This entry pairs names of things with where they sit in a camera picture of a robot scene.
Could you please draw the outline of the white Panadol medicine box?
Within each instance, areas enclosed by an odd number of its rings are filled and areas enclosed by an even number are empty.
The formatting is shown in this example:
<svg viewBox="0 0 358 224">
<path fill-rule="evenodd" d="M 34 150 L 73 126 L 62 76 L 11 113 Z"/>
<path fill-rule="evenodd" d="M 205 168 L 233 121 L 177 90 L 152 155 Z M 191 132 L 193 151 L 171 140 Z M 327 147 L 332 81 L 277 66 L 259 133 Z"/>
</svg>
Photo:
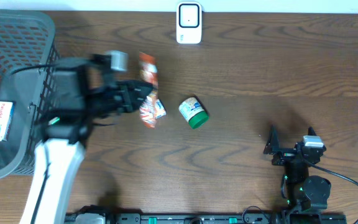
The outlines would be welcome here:
<svg viewBox="0 0 358 224">
<path fill-rule="evenodd" d="M 0 101 L 0 142 L 8 139 L 14 108 L 14 102 Z"/>
</svg>

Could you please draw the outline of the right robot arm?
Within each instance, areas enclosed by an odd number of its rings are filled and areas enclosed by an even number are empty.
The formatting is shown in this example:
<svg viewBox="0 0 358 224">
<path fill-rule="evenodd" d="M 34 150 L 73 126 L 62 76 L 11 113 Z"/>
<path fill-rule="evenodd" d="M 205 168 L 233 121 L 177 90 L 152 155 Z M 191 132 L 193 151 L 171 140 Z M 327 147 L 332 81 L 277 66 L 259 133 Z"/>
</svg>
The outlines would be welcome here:
<svg viewBox="0 0 358 224">
<path fill-rule="evenodd" d="M 272 214 L 271 223 L 322 223 L 321 212 L 328 207 L 331 183 L 309 168 L 320 161 L 326 147 L 312 127 L 293 147 L 281 147 L 274 126 L 270 128 L 264 154 L 272 155 L 272 165 L 284 167 L 281 195 L 288 207 Z"/>
</svg>

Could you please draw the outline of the green-lidded white jar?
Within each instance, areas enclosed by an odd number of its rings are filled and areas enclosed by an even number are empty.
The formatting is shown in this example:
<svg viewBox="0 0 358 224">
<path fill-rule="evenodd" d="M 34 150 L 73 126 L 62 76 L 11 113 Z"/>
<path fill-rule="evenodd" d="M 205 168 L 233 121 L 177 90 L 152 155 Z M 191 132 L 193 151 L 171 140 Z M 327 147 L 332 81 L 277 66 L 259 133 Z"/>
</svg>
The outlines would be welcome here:
<svg viewBox="0 0 358 224">
<path fill-rule="evenodd" d="M 208 113 L 195 97 L 184 100 L 178 109 L 192 129 L 201 127 L 209 120 Z"/>
</svg>

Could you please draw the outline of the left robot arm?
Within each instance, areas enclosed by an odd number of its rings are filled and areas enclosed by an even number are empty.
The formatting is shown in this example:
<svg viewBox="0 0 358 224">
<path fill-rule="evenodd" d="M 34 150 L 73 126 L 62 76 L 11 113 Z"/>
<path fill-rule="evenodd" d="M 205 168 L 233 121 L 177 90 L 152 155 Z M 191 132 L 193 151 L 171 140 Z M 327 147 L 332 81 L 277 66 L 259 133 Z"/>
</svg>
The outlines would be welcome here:
<svg viewBox="0 0 358 224">
<path fill-rule="evenodd" d="M 85 158 L 94 119 L 138 110 L 154 89 L 140 80 L 115 79 L 126 72 L 128 55 L 117 50 L 90 58 L 69 57 L 48 63 L 57 104 L 36 122 L 41 140 L 21 223 L 63 223 L 71 189 Z"/>
</svg>

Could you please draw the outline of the orange snack packet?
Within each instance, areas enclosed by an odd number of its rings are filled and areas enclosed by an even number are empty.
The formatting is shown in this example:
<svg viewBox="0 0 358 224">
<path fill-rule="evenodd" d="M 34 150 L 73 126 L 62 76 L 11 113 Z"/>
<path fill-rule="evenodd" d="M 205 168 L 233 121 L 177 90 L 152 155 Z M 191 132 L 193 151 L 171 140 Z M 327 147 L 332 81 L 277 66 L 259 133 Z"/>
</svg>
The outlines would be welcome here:
<svg viewBox="0 0 358 224">
<path fill-rule="evenodd" d="M 155 119 L 159 119 L 167 114 L 162 102 L 159 99 L 155 101 Z"/>
</svg>

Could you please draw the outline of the orange Top chocolate bar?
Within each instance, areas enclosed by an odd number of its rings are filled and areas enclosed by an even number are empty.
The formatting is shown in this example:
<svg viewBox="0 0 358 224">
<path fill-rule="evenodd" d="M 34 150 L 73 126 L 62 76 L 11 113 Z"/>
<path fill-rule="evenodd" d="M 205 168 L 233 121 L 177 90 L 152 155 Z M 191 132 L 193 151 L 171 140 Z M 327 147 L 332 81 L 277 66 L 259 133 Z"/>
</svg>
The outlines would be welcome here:
<svg viewBox="0 0 358 224">
<path fill-rule="evenodd" d="M 139 66 L 141 80 L 150 85 L 147 96 L 139 108 L 140 118 L 148 128 L 154 128 L 157 122 L 155 104 L 158 97 L 158 75 L 155 58 L 140 52 Z"/>
</svg>

